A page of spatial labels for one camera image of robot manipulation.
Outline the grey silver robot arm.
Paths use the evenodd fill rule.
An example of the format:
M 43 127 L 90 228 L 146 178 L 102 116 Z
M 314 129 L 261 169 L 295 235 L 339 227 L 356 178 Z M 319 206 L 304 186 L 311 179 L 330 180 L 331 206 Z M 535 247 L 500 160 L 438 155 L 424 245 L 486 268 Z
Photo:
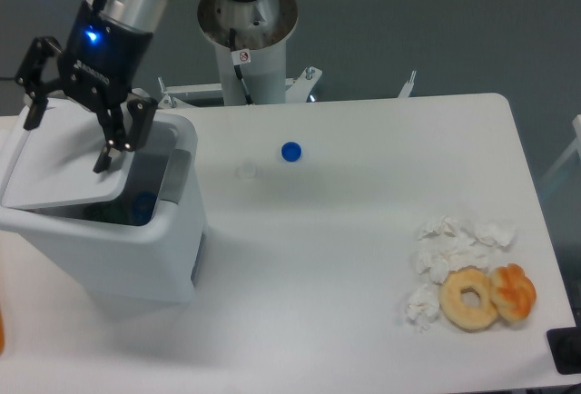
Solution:
M 83 0 L 66 44 L 35 38 L 15 75 L 29 101 L 24 128 L 40 125 L 49 95 L 60 91 L 94 113 L 103 130 L 95 172 L 109 167 L 112 150 L 143 147 L 157 106 L 132 82 L 168 3 Z M 201 0 L 197 17 L 214 45 L 226 104 L 285 102 L 295 0 Z

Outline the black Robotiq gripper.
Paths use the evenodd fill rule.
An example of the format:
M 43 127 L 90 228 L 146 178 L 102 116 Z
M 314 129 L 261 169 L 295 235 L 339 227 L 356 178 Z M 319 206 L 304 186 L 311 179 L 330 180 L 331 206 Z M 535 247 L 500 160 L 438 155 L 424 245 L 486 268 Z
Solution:
M 158 104 L 153 98 L 130 97 L 126 102 L 129 130 L 121 105 L 132 90 L 133 78 L 152 39 L 152 33 L 135 31 L 95 14 L 83 1 L 64 50 L 52 36 L 36 37 L 16 72 L 15 82 L 31 101 L 24 129 L 32 131 L 40 125 L 48 95 L 62 90 L 96 113 L 103 130 L 105 142 L 93 168 L 95 173 L 109 169 L 111 150 L 135 152 L 142 148 Z M 44 68 L 56 56 L 59 78 L 44 82 Z

